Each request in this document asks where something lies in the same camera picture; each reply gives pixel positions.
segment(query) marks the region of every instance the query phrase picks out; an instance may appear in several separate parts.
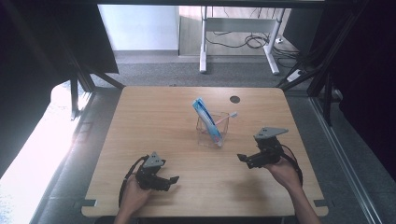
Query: gray floor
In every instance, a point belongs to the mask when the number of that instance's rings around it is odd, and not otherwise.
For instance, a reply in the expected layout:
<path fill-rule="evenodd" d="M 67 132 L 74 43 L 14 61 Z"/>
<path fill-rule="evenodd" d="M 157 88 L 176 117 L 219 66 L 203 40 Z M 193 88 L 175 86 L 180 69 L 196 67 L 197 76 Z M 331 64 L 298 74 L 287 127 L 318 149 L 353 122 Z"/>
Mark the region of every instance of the gray floor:
<path fill-rule="evenodd" d="M 197 57 L 177 57 L 172 53 L 136 56 L 133 53 L 117 52 L 116 55 L 120 74 L 110 75 L 129 86 L 263 88 L 273 87 L 289 71 L 288 68 L 280 67 L 281 74 L 278 77 L 273 76 L 268 64 L 260 56 L 212 57 L 208 59 L 207 74 L 202 75 L 198 72 Z M 95 221 L 94 218 L 84 217 L 80 208 L 84 204 L 84 197 L 121 91 L 96 76 L 92 77 L 97 88 L 82 114 L 74 145 L 52 179 L 32 223 Z M 309 80 L 287 91 L 286 94 L 326 204 L 329 206 L 329 215 L 321 220 L 324 223 L 370 223 L 334 155 L 311 99 L 305 95 L 304 90 L 308 84 Z M 357 176 L 367 189 L 382 222 L 395 224 L 396 184 L 370 148 L 349 126 L 337 104 L 332 105 L 332 127 Z"/>

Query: right hand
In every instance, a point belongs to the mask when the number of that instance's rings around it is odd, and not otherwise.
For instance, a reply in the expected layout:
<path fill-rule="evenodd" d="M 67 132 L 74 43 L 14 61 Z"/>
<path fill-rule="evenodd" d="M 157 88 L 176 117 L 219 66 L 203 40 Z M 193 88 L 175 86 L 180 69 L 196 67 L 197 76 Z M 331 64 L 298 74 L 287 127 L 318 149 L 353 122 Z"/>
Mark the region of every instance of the right hand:
<path fill-rule="evenodd" d="M 137 183 L 136 177 L 131 175 L 128 178 L 128 182 L 122 194 L 120 209 L 114 223 L 130 223 L 129 220 L 133 214 L 146 203 L 151 192 L 151 189 L 141 189 Z"/>
<path fill-rule="evenodd" d="M 295 160 L 294 156 L 287 148 L 283 147 L 283 150 L 285 151 L 286 155 Z M 301 187 L 297 172 L 294 170 L 291 163 L 285 158 L 281 157 L 280 161 L 276 164 L 266 164 L 263 167 L 269 170 L 274 179 L 285 189 L 290 190 Z"/>

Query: transparent box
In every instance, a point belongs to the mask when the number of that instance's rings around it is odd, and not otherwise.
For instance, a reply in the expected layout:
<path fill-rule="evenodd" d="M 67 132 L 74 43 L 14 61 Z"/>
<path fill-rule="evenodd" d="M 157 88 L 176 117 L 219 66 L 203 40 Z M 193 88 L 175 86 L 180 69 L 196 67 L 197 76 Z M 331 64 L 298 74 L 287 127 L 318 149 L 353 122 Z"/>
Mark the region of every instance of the transparent box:
<path fill-rule="evenodd" d="M 216 126 L 220 132 L 222 137 L 222 145 L 218 146 L 210 137 L 210 134 L 206 130 L 205 124 L 202 122 L 202 119 L 198 117 L 197 121 L 197 135 L 198 135 L 198 145 L 205 147 L 222 147 L 224 145 L 225 136 L 228 130 L 228 122 L 230 120 L 230 114 L 225 112 L 211 112 L 210 116 L 212 116 L 213 121 L 218 122 Z"/>

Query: table surface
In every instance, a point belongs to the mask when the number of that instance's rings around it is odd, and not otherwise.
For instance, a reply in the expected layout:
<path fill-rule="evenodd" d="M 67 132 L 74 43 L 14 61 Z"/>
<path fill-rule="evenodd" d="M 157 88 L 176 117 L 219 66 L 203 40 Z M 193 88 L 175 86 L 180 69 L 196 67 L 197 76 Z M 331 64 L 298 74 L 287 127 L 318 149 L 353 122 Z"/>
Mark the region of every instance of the table surface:
<path fill-rule="evenodd" d="M 238 112 L 229 120 L 222 148 L 198 144 L 198 116 L 191 103 L 203 97 L 209 111 Z M 238 96 L 234 104 L 231 96 Z M 261 169 L 248 169 L 236 154 L 258 153 L 253 138 L 262 127 L 286 128 L 277 138 L 291 148 L 304 173 L 304 190 L 315 207 L 323 195 L 282 90 L 275 88 L 126 87 L 108 130 L 87 192 L 96 206 L 87 217 L 114 216 L 123 177 L 141 156 L 156 151 L 166 160 L 157 174 L 180 179 L 169 191 L 154 191 L 138 217 L 291 216 L 289 194 Z"/>

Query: black circle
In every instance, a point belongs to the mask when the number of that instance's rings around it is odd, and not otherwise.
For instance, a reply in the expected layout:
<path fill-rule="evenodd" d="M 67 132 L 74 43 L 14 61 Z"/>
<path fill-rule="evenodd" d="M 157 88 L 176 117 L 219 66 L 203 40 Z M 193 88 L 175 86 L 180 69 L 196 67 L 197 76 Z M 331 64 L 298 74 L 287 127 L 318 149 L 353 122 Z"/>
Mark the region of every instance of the black circle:
<path fill-rule="evenodd" d="M 230 101 L 234 104 L 238 104 L 239 102 L 241 102 L 241 99 L 239 98 L 239 96 L 232 96 L 230 97 Z"/>

